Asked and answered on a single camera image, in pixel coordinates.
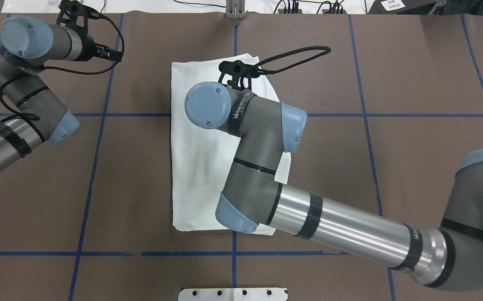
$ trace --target white metal bracket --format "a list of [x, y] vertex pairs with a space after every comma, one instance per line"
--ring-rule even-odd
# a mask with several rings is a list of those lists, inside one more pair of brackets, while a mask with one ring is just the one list
[[284, 288], [184, 289], [178, 301], [288, 301]]
[[245, 19], [245, 0], [226, 0], [227, 19]]

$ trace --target black cable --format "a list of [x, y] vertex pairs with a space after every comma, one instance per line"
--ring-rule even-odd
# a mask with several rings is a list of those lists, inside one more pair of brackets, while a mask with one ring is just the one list
[[195, 5], [205, 5], [205, 6], [216, 6], [218, 8], [226, 8], [224, 5], [219, 5], [219, 4], [209, 4], [209, 3], [195, 3], [195, 2], [182, 2], [178, 0], [173, 0], [176, 3], [181, 3], [181, 4], [195, 4]]
[[11, 78], [10, 80], [4, 82], [4, 84], [2, 84], [2, 86], [0, 86], [0, 102], [2, 103], [2, 105], [7, 109], [9, 110], [10, 112], [12, 112], [14, 115], [10, 116], [10, 117], [20, 117], [22, 118], [23, 120], [31, 120], [31, 121], [37, 121], [37, 120], [40, 120], [40, 117], [35, 115], [35, 114], [32, 114], [32, 113], [22, 113], [22, 112], [19, 112], [13, 108], [11, 108], [4, 100], [4, 92], [3, 90], [12, 82], [14, 82], [15, 80], [18, 80], [18, 79], [21, 79], [21, 78], [25, 78], [29, 76], [29, 74], [20, 74], [20, 75], [17, 75], [13, 78]]
[[276, 10], [278, 9], [278, 6], [280, 5], [280, 2], [282, 2], [284, 4], [284, 11], [286, 11], [286, 2], [284, 2], [284, 0], [280, 0], [276, 6], [275, 6], [275, 10], [273, 11], [273, 13], [276, 13]]
[[[109, 17], [107, 17], [105, 15], [100, 14], [100, 18], [109, 21], [109, 23], [111, 23], [111, 25], [113, 25], [113, 27], [117, 31], [117, 34], [119, 34], [120, 42], [121, 42], [121, 52], [122, 52], [122, 56], [124, 56], [124, 38], [123, 38], [123, 34], [119, 30], [119, 27], [117, 27], [117, 25], [115, 25], [115, 23], [111, 19], [109, 19]], [[70, 72], [71, 74], [96, 75], [96, 74], [103, 74], [103, 73], [115, 68], [115, 66], [117, 66], [118, 63], [119, 63], [119, 61], [116, 61], [115, 63], [113, 63], [111, 65], [111, 67], [109, 67], [105, 70], [102, 70], [102, 71], [97, 71], [97, 72], [82, 72], [82, 71], [69, 70], [69, 69], [65, 69], [65, 68], [61, 68], [61, 67], [54, 67], [54, 66], [43, 67], [43, 70], [52, 69], [52, 70], [60, 70], [60, 71]]]
[[319, 5], [319, 8], [317, 8], [316, 15], [319, 13], [319, 10], [321, 9], [321, 6], [323, 6], [323, 4], [329, 4], [329, 11], [331, 10], [332, 3], [331, 3], [330, 1], [323, 1], [323, 2], [321, 2], [321, 4]]
[[[299, 54], [299, 53], [303, 53], [305, 51], [311, 51], [311, 50], [323, 50], [323, 52], [318, 53], [318, 54], [316, 54], [312, 57], [309, 57], [308, 59], [303, 59], [302, 61], [298, 61], [297, 63], [291, 64], [291, 65], [286, 66], [286, 67], [279, 69], [279, 70], [265, 70], [265, 69], [259, 69], [258, 68], [258, 67], [260, 67], [260, 66], [262, 66], [266, 63], [269, 63], [270, 61], [276, 61], [277, 59], [283, 59], [283, 58], [290, 56], [290, 55], [295, 55], [295, 54]], [[277, 74], [279, 72], [286, 71], [286, 70], [293, 68], [295, 66], [304, 64], [307, 61], [312, 61], [313, 59], [317, 59], [318, 57], [326, 55], [327, 53], [330, 53], [330, 52], [331, 52], [331, 48], [327, 47], [327, 46], [309, 46], [309, 47], [303, 47], [303, 48], [295, 49], [295, 50], [292, 50], [292, 51], [288, 51], [287, 53], [275, 55], [275, 56], [272, 56], [268, 59], [264, 59], [263, 61], [260, 61], [260, 63], [252, 66], [251, 69], [247, 70], [247, 72], [245, 72], [245, 74], [243, 74], [240, 77], [240, 80], [239, 80], [240, 86], [241, 86], [241, 88], [245, 89], [245, 84], [243, 82], [244, 82], [245, 78], [247, 78], [247, 74], [249, 72], [252, 72], [252, 74], [250, 76], [253, 77], [253, 78], [255, 78], [256, 76], [259, 76], [260, 74], [261, 75]]]
[[303, 47], [303, 48], [295, 49], [295, 50], [292, 50], [292, 51], [288, 51], [287, 53], [283, 53], [283, 54], [279, 54], [279, 55], [272, 56], [269, 59], [264, 59], [260, 63], [254, 65], [253, 68], [256, 69], [256, 68], [262, 66], [263, 64], [269, 63], [270, 61], [276, 61], [277, 59], [283, 59], [283, 58], [285, 58], [287, 56], [290, 56], [290, 55], [295, 55], [295, 54], [299, 54], [299, 53], [303, 53], [305, 51], [311, 51], [311, 50], [323, 50], [323, 52], [322, 53], [319, 53], [319, 54], [316, 54], [316, 55], [314, 55], [312, 57], [309, 57], [308, 59], [303, 59], [302, 61], [298, 61], [297, 63], [291, 64], [291, 65], [289, 65], [287, 67], [284, 67], [282, 69], [279, 69], [279, 70], [263, 70], [264, 73], [262, 73], [262, 74], [264, 74], [264, 75], [266, 75], [266, 74], [277, 74], [279, 72], [283, 72], [283, 71], [288, 70], [290, 68], [293, 68], [295, 66], [304, 64], [307, 61], [312, 61], [313, 59], [317, 59], [318, 57], [323, 56], [323, 55], [326, 55], [327, 53], [330, 53], [331, 52], [331, 48], [330, 47], [327, 47], [327, 46], [309, 46], [309, 47]]

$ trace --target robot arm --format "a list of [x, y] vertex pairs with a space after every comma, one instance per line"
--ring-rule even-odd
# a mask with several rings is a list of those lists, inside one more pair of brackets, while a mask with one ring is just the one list
[[[100, 57], [119, 62], [122, 59], [122, 52], [96, 44], [87, 34], [88, 19], [107, 17], [77, 1], [63, 0], [60, 7], [56, 25], [22, 16], [10, 17], [3, 23], [0, 97], [6, 95], [18, 111], [6, 105], [15, 115], [0, 121], [0, 171], [44, 141], [58, 144], [79, 128], [71, 111], [37, 76], [46, 69], [43, 66], [46, 61], [88, 61]], [[83, 26], [77, 25], [79, 18], [83, 18]]]
[[226, 227], [259, 223], [337, 247], [442, 290], [483, 289], [483, 150], [458, 172], [440, 229], [417, 229], [274, 181], [281, 153], [295, 152], [307, 115], [248, 89], [203, 82], [187, 94], [188, 118], [241, 137], [216, 209]]

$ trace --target blue tape line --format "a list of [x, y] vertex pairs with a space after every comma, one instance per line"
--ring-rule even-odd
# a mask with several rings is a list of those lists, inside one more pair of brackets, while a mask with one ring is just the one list
[[170, 113], [75, 113], [76, 117], [170, 117]]
[[468, 36], [468, 30], [466, 28], [465, 15], [463, 15], [463, 14], [461, 14], [461, 22], [463, 23], [463, 29], [465, 31], [465, 37], [466, 37], [466, 43], [468, 44], [468, 49], [470, 50], [470, 56], [472, 57], [472, 62], [474, 63], [474, 67], [476, 69], [477, 78], [479, 79], [481, 89], [483, 90], [483, 77], [481, 76], [481, 72], [479, 71], [479, 66], [477, 65], [477, 61], [475, 59], [474, 50], [472, 49], [472, 45], [470, 43], [470, 37]]
[[[371, 136], [368, 124], [368, 112], [366, 110], [366, 104], [364, 101], [364, 91], [362, 89], [362, 80], [360, 79], [360, 67], [358, 66], [358, 56], [356, 53], [356, 44], [355, 44], [355, 33], [353, 30], [353, 19], [351, 15], [348, 15], [349, 18], [349, 28], [351, 32], [351, 42], [353, 44], [353, 55], [355, 57], [355, 68], [356, 68], [356, 79], [358, 80], [358, 91], [360, 92], [360, 103], [362, 104], [362, 114], [364, 114], [364, 128], [366, 130], [366, 138], [368, 140], [368, 149], [370, 153], [370, 162], [371, 162], [371, 173], [373, 175], [373, 180], [375, 181], [375, 191], [377, 193], [377, 205], [379, 206], [379, 215], [383, 216], [383, 205], [381, 204], [381, 193], [379, 192], [379, 181], [377, 180], [377, 170], [375, 168], [375, 158], [373, 156], [373, 147], [371, 145]], [[392, 297], [392, 301], [396, 301], [395, 295], [396, 292], [394, 290], [394, 279], [392, 278], [392, 273], [388, 272], [388, 285], [390, 286], [390, 294]]]
[[238, 55], [238, 26], [234, 26], [234, 56]]
[[133, 256], [127, 252], [81, 252], [81, 256]]
[[141, 256], [232, 256], [232, 251], [141, 252]]
[[323, 251], [238, 251], [238, 256], [349, 256], [349, 253], [327, 253]]
[[[189, 252], [141, 252], [141, 256], [232, 256], [233, 251], [189, 251]], [[323, 251], [236, 251], [237, 256], [349, 256], [346, 252], [326, 253]]]
[[[232, 256], [233, 251], [186, 251], [186, 252], [141, 252], [144, 257], [193, 257], [193, 256]], [[52, 251], [0, 251], [0, 256], [77, 256], [78, 252]], [[236, 251], [237, 256], [349, 256], [346, 252], [326, 253], [323, 251]], [[135, 256], [128, 252], [88, 252], [82, 251], [81, 257], [126, 257]]]
[[0, 251], [0, 256], [76, 256], [77, 252]]
[[238, 233], [232, 231], [232, 287], [238, 287], [238, 271], [236, 270], [238, 265]]
[[[119, 21], [119, 30], [123, 30], [123, 21], [124, 21], [124, 14], [120, 15]], [[115, 50], [119, 49], [119, 42], [120, 37], [117, 34], [117, 42], [115, 43]], [[74, 272], [72, 274], [72, 282], [71, 282], [71, 289], [69, 292], [69, 301], [72, 301], [74, 298], [74, 290], [76, 288], [76, 280], [77, 280], [77, 272], [79, 270], [79, 260], [81, 258], [82, 248], [83, 248], [83, 238], [85, 237], [85, 229], [87, 225], [87, 218], [89, 216], [89, 206], [91, 204], [91, 196], [92, 196], [92, 183], [94, 183], [95, 176], [96, 176], [96, 166], [98, 165], [98, 152], [100, 151], [100, 143], [102, 142], [102, 134], [104, 132], [104, 124], [106, 120], [106, 113], [107, 107], [109, 105], [109, 96], [111, 93], [111, 83], [113, 82], [113, 73], [115, 72], [115, 68], [111, 69], [109, 75], [109, 82], [107, 84], [107, 91], [106, 91], [106, 98], [104, 102], [104, 109], [102, 111], [102, 121], [100, 122], [100, 130], [98, 131], [98, 141], [96, 142], [96, 151], [95, 151], [95, 158], [92, 163], [92, 171], [91, 171], [91, 179], [89, 181], [89, 190], [87, 192], [87, 200], [85, 203], [85, 211], [83, 212], [83, 221], [81, 224], [81, 231], [79, 233], [79, 242], [77, 247], [77, 255], [76, 261], [74, 264]]]
[[363, 114], [354, 114], [354, 113], [308, 113], [308, 117], [364, 117]]
[[388, 273], [388, 283], [390, 284], [390, 296], [392, 297], [392, 301], [396, 301], [396, 290], [394, 289], [394, 276], [392, 276], [392, 270], [386, 268], [386, 272]]

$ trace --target folded white fabric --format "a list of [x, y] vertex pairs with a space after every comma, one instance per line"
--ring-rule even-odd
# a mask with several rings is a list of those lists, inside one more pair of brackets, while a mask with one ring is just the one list
[[[173, 165], [173, 225], [179, 231], [226, 229], [215, 218], [220, 192], [234, 160], [239, 138], [219, 130], [205, 130], [189, 121], [184, 110], [186, 93], [199, 82], [216, 82], [222, 61], [256, 64], [249, 54], [171, 65], [171, 150]], [[265, 76], [252, 80], [256, 95], [278, 101]], [[288, 181], [291, 156], [283, 153], [275, 181]], [[274, 228], [259, 225], [255, 234], [273, 235]]]

